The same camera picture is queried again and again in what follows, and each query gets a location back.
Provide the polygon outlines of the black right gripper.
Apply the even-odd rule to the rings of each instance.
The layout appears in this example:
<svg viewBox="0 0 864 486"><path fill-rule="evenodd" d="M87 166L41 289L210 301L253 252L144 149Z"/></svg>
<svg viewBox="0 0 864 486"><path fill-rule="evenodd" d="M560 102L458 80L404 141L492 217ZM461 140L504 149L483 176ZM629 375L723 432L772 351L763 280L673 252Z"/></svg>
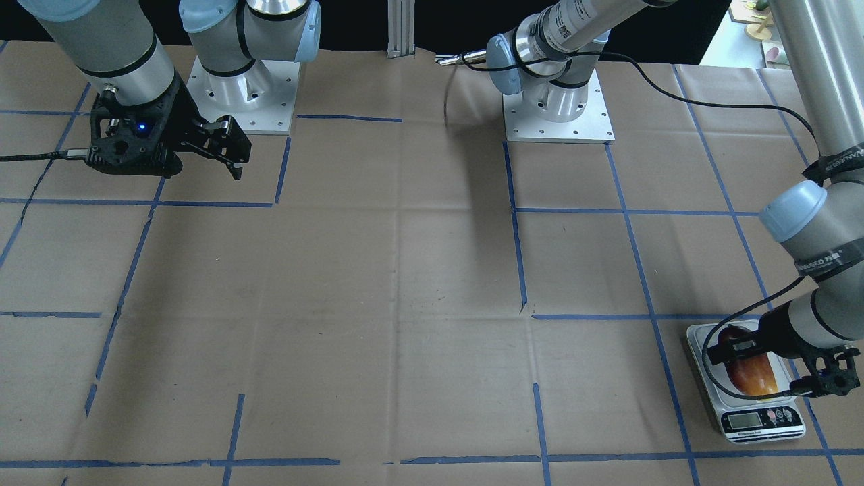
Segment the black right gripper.
<svg viewBox="0 0 864 486"><path fill-rule="evenodd" d="M173 152L194 152L228 166L235 181L250 162L251 141L240 123L228 114L216 119L201 115L178 73L159 97L147 104L158 125L159 142Z"/></svg>

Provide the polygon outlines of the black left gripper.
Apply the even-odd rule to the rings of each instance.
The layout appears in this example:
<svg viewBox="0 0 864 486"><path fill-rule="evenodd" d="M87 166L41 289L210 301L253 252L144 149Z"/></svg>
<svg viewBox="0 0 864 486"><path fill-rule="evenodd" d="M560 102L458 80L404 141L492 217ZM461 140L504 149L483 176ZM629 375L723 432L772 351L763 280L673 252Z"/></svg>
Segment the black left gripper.
<svg viewBox="0 0 864 486"><path fill-rule="evenodd" d="M753 337L733 337L715 345L715 365L737 362L772 352L786 359L802 358L826 348L814 346L793 329L790 302L762 314Z"/></svg>

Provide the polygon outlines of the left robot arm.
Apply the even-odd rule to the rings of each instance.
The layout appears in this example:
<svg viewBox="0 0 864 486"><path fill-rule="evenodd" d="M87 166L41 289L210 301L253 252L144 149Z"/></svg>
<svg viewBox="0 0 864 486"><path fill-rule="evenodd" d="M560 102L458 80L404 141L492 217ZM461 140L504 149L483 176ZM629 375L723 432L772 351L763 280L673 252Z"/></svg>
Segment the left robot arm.
<svg viewBox="0 0 864 486"><path fill-rule="evenodd" d="M504 95L559 79L587 45L668 1L558 1L491 38L485 62ZM856 1L772 1L818 160L759 218L817 288L767 312L754 342L789 359L830 360L862 338L862 24Z"/></svg>

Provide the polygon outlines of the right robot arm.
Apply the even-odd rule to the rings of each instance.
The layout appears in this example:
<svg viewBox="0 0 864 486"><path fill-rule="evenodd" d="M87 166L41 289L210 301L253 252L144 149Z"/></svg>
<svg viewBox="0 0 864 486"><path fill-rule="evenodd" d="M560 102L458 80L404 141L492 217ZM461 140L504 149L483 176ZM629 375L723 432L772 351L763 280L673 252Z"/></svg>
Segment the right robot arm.
<svg viewBox="0 0 864 486"><path fill-rule="evenodd" d="M242 113L277 107L267 62L309 63L320 46L317 1L182 1L182 27L203 68L206 117L138 1L22 1L96 91L90 144L20 160L83 160L102 174L172 178L182 152L216 160L239 180L251 141Z"/></svg>

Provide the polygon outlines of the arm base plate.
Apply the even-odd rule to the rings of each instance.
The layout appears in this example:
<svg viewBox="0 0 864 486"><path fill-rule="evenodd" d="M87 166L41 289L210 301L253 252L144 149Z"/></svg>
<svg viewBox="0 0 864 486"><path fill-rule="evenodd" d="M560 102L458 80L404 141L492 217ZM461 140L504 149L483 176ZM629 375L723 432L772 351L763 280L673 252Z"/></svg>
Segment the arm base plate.
<svg viewBox="0 0 864 486"><path fill-rule="evenodd" d="M247 135L290 135L301 63L257 61L246 73L220 77L196 58L186 86L210 122L234 117Z"/></svg>
<svg viewBox="0 0 864 486"><path fill-rule="evenodd" d="M611 144L616 139L596 71L581 87L547 83L505 95L503 114L510 142Z"/></svg>

